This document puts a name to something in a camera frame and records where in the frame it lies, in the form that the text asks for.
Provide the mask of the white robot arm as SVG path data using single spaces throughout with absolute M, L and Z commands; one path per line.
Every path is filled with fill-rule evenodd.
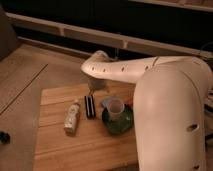
M 95 52 L 81 70 L 98 79 L 133 83 L 141 171 L 206 171 L 204 104 L 213 72 L 194 56 L 111 62 Z

